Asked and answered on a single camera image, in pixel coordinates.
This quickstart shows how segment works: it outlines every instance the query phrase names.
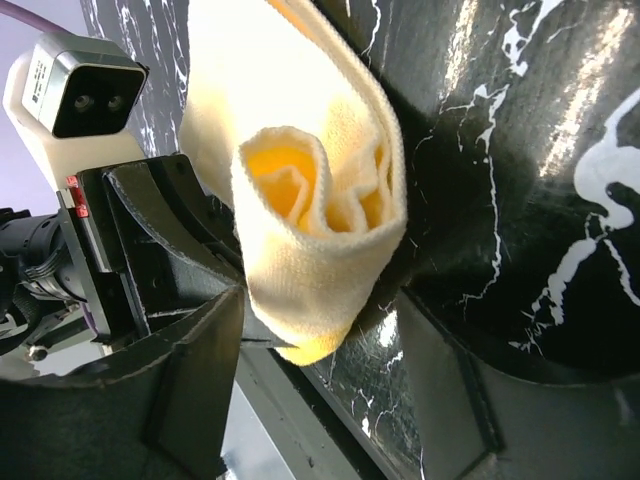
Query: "camera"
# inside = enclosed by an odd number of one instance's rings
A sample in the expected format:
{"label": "camera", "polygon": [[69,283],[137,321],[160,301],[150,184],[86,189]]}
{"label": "camera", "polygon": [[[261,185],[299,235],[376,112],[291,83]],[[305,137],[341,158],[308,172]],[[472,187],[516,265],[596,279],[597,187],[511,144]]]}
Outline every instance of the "camera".
{"label": "camera", "polygon": [[33,50],[22,105],[55,138],[112,135],[124,129],[147,74],[113,42],[46,34]]}

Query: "yellow towel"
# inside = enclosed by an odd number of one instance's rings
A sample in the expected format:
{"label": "yellow towel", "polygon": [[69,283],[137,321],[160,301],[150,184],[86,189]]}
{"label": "yellow towel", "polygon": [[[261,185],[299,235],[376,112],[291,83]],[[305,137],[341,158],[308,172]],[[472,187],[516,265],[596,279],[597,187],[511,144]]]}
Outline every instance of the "yellow towel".
{"label": "yellow towel", "polygon": [[298,365],[344,340],[406,226],[382,88],[309,0],[191,0],[180,147],[234,210],[253,309]]}

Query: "camera lens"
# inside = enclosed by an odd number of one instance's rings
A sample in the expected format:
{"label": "camera lens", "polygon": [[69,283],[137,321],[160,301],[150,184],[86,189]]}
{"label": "camera lens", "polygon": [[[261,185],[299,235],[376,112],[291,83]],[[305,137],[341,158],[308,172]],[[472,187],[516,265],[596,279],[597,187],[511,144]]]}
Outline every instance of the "camera lens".
{"label": "camera lens", "polygon": [[124,105],[124,100],[122,99],[122,97],[120,95],[116,95],[114,97],[111,97],[111,100],[109,100],[107,107],[112,112],[117,112],[122,108],[123,105]]}
{"label": "camera lens", "polygon": [[91,98],[89,95],[80,95],[78,98],[76,98],[73,106],[75,107],[76,111],[78,111],[78,113],[86,112],[93,106],[93,98]]}

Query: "black marble surface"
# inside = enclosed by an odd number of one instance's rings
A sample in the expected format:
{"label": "black marble surface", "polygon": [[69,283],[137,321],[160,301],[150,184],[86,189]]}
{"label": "black marble surface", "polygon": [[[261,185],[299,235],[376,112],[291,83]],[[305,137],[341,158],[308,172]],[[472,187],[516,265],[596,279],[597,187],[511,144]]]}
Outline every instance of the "black marble surface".
{"label": "black marble surface", "polygon": [[[91,33],[151,67],[131,128],[148,154],[175,150],[187,2],[82,2]],[[310,369],[362,438],[399,477],[423,475],[401,285],[522,355],[640,370],[638,2],[315,3],[380,79],[405,137],[407,235],[350,341]]]}

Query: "white wall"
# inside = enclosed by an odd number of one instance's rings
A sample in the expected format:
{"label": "white wall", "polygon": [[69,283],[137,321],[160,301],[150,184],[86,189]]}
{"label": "white wall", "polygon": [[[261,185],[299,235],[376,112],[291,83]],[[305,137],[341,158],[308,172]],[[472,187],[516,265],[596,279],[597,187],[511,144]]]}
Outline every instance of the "white wall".
{"label": "white wall", "polygon": [[[87,34],[79,0],[10,0],[80,35]],[[0,16],[0,92],[7,72],[24,52],[33,49],[40,32],[13,18]],[[28,208],[33,215],[53,213],[56,197],[0,108],[0,208]]]}

